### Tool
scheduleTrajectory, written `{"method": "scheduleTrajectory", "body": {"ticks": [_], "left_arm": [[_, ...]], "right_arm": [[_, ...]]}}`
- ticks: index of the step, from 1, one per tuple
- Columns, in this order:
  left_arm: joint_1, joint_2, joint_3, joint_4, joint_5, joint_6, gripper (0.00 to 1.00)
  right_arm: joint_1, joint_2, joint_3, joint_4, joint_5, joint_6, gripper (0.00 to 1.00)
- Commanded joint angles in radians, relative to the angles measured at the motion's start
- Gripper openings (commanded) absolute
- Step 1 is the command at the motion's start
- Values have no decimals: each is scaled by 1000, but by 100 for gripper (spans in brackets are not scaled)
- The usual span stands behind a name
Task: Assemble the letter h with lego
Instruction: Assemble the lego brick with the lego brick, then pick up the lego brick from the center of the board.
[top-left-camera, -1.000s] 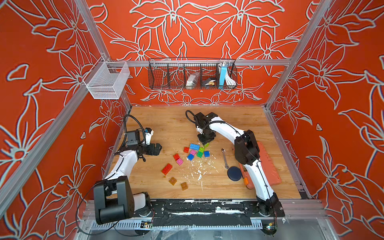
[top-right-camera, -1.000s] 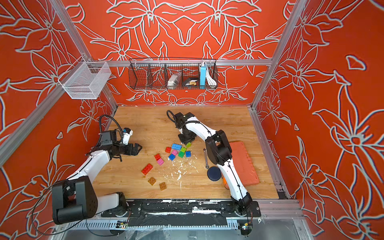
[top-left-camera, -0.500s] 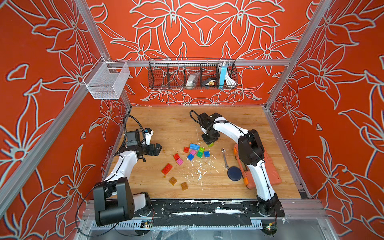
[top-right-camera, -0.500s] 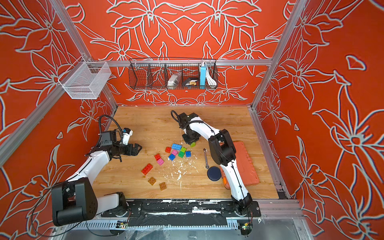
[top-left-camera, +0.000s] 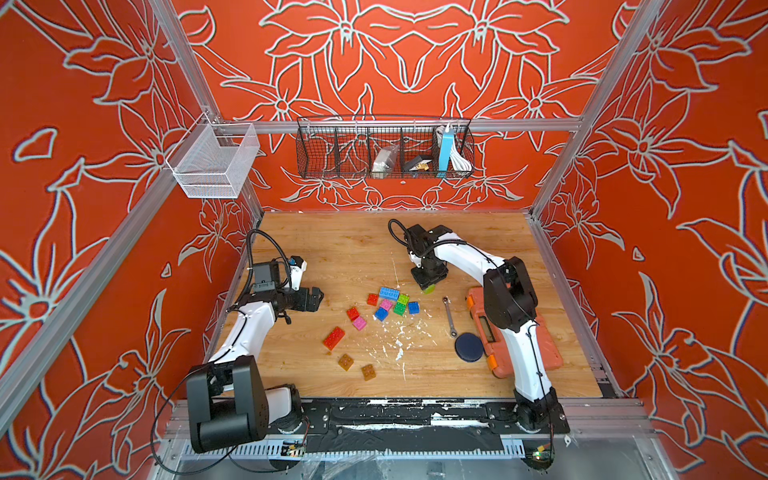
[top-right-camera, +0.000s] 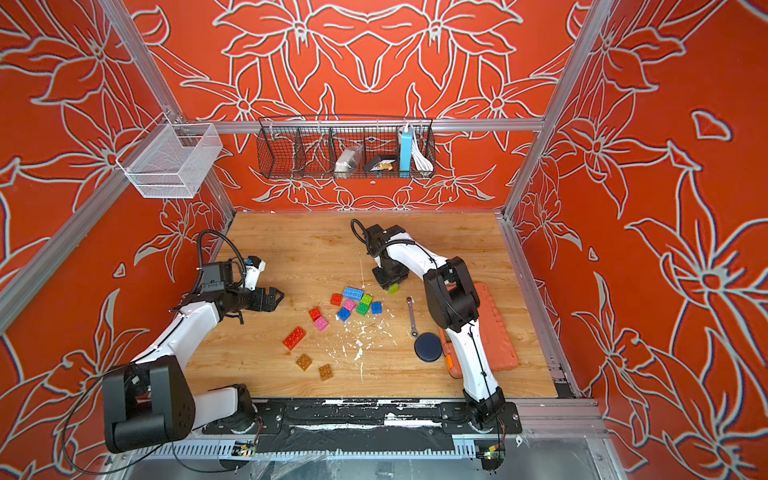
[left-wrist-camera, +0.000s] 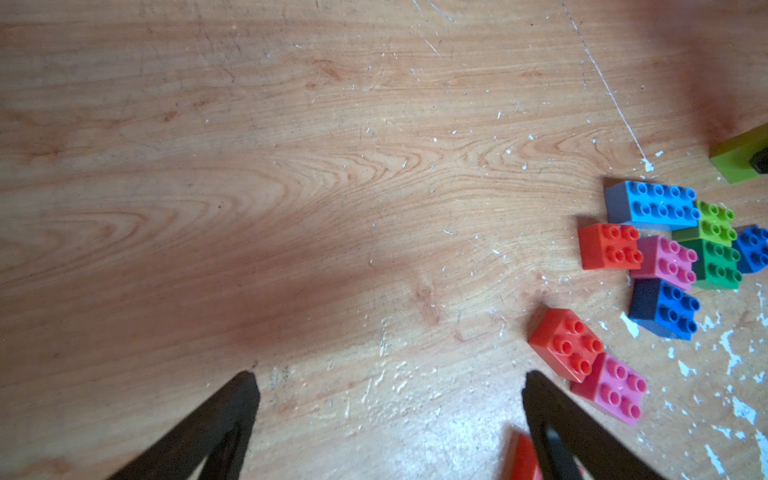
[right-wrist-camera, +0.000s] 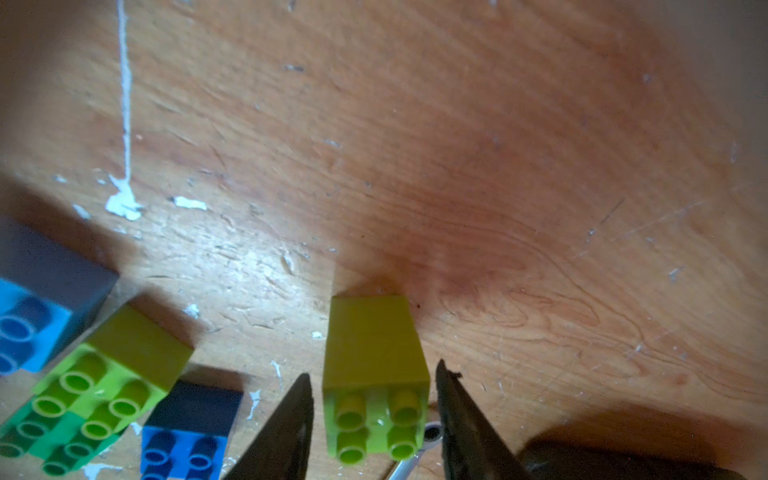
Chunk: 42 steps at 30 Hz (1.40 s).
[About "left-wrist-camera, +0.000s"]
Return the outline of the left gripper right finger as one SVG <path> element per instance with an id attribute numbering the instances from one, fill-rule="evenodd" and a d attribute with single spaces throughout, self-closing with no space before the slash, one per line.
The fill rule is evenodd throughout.
<path id="1" fill-rule="evenodd" d="M 542 372 L 526 374 L 522 402 L 545 479 L 580 479 L 579 466 L 594 479 L 663 479 Z"/>

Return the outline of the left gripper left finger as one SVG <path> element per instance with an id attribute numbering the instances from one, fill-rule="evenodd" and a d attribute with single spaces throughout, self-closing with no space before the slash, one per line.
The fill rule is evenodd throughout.
<path id="1" fill-rule="evenodd" d="M 256 376 L 241 371 L 113 479 L 237 479 L 260 402 Z"/>

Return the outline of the lime lego brick top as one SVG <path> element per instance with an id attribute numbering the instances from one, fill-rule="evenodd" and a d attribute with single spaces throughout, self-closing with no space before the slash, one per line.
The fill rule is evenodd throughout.
<path id="1" fill-rule="evenodd" d="M 721 143 L 710 155 L 710 162 L 730 183 L 739 184 L 758 175 L 749 165 L 753 154 L 767 147 L 767 125 L 763 124 Z"/>

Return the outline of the lime lego brick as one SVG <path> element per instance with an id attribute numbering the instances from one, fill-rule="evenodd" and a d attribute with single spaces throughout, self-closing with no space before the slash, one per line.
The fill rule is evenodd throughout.
<path id="1" fill-rule="evenodd" d="M 758 175 L 749 165 L 753 154 L 767 147 L 767 125 L 763 124 L 721 143 L 710 155 L 710 162 L 730 183 L 739 184 Z"/>
<path id="2" fill-rule="evenodd" d="M 731 209 L 721 208 L 716 204 L 702 200 L 696 200 L 695 207 L 701 214 L 698 224 L 694 227 L 673 231 L 672 238 L 678 243 L 706 240 L 731 247 L 738 238 L 736 230 L 731 227 L 731 222 L 735 219 L 734 212 Z"/>

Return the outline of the dark blue lego brick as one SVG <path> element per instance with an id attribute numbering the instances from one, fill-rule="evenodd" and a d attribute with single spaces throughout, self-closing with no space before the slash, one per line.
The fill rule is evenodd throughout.
<path id="1" fill-rule="evenodd" d="M 659 337 L 690 341 L 698 331 L 701 303 L 662 279 L 634 282 L 628 317 Z"/>
<path id="2" fill-rule="evenodd" d="M 764 270 L 768 264 L 766 228 L 757 224 L 745 225 L 736 229 L 737 238 L 732 242 L 741 258 L 737 268 L 742 274 L 754 274 Z"/>

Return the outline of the light blue long lego brick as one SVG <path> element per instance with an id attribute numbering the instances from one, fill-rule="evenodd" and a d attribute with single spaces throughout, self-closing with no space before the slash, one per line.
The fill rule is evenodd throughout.
<path id="1" fill-rule="evenodd" d="M 673 185 L 623 181 L 604 189 L 608 220 L 636 228 L 676 231 L 702 218 L 695 190 Z"/>

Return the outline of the dark green lego brick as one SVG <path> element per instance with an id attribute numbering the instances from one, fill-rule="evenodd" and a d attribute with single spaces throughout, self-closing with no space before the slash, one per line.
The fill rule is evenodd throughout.
<path id="1" fill-rule="evenodd" d="M 694 250 L 698 260 L 692 265 L 696 275 L 694 286 L 710 290 L 738 290 L 742 274 L 737 268 L 741 254 L 734 248 L 708 240 L 683 241 L 682 246 Z"/>

